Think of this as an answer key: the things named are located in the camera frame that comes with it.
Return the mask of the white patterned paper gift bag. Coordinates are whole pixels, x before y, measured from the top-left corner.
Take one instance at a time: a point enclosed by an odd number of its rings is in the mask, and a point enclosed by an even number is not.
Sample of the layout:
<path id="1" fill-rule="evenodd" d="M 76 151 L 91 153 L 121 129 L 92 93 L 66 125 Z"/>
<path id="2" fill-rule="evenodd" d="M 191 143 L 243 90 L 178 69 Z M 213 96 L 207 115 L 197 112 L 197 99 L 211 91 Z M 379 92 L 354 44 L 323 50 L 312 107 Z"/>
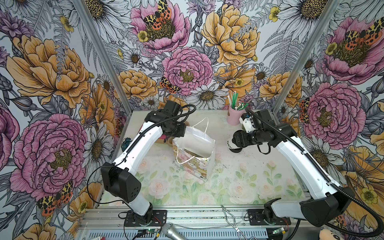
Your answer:
<path id="1" fill-rule="evenodd" d="M 205 117 L 172 141 L 176 166 L 204 182 L 216 164 L 216 141 L 207 134 L 208 127 L 209 118 Z"/>

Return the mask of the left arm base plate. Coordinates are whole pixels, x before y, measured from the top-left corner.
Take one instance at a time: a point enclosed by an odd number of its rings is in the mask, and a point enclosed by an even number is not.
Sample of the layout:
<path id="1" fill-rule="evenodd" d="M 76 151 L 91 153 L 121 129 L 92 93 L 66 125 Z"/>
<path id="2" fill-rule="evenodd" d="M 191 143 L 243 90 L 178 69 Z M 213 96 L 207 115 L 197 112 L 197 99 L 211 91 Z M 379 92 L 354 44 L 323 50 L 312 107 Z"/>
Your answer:
<path id="1" fill-rule="evenodd" d="M 125 227 L 162 227 L 167 222 L 167 210 L 152 210 L 152 214 L 140 216 L 129 211 L 123 217 Z"/>

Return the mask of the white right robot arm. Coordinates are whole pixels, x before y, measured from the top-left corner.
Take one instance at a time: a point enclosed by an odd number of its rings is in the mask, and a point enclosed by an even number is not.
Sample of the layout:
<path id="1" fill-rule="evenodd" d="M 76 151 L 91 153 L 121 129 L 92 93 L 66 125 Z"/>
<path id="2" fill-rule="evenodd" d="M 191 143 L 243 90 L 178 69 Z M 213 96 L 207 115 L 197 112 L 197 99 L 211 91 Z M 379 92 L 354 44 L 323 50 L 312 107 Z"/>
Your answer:
<path id="1" fill-rule="evenodd" d="M 249 108 L 239 118 L 243 129 L 236 131 L 227 145 L 231 152 L 240 153 L 248 146 L 260 147 L 266 143 L 268 148 L 277 149 L 291 164 L 298 179 L 307 191 L 305 200 L 285 201 L 276 198 L 264 204 L 260 215 L 268 224 L 278 219 L 293 218 L 298 222 L 307 221 L 315 227 L 328 226 L 340 233 L 359 238 L 378 237 L 384 231 L 384 222 L 379 214 L 364 202 L 355 198 L 353 191 L 334 180 L 315 160 L 288 124 L 277 125 L 268 110 L 257 112 Z M 378 226 L 368 233 L 346 231 L 331 224 L 350 203 L 355 203 L 374 217 Z"/>

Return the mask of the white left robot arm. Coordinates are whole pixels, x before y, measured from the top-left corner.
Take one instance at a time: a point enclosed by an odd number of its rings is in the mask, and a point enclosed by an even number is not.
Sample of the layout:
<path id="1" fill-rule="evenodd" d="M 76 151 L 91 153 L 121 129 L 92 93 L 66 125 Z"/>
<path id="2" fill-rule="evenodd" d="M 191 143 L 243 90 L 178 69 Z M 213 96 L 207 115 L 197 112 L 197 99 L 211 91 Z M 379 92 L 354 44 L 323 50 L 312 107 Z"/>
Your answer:
<path id="1" fill-rule="evenodd" d="M 129 218 L 136 224 L 147 226 L 155 218 L 153 205 L 141 195 L 141 182 L 136 172 L 152 145 L 161 137 L 181 138 L 186 133 L 185 121 L 196 111 L 195 105 L 168 101 L 163 109 L 147 114 L 140 131 L 130 145 L 112 163 L 101 167 L 104 188 L 131 209 Z"/>

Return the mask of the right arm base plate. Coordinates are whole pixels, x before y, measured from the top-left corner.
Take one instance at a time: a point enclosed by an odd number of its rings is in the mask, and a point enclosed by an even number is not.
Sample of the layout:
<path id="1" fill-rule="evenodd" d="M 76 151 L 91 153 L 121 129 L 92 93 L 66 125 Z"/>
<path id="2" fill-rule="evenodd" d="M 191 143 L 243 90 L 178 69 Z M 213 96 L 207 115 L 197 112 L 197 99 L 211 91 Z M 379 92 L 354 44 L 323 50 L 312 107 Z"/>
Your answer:
<path id="1" fill-rule="evenodd" d="M 271 211 L 266 209 L 248 209 L 244 221 L 249 222 L 251 226 L 290 226 L 291 220 L 289 218 L 278 218 Z"/>

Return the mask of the black coffee cup lid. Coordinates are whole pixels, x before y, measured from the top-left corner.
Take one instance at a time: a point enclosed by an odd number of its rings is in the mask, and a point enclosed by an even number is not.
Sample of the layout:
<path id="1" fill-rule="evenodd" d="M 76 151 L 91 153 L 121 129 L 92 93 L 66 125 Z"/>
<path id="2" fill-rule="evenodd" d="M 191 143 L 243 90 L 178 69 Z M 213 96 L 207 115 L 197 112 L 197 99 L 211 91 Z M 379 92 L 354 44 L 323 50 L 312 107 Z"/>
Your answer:
<path id="1" fill-rule="evenodd" d="M 227 146 L 228 146 L 228 149 L 232 152 L 232 153 L 240 153 L 243 149 L 236 146 L 232 140 L 228 140 L 227 141 Z"/>

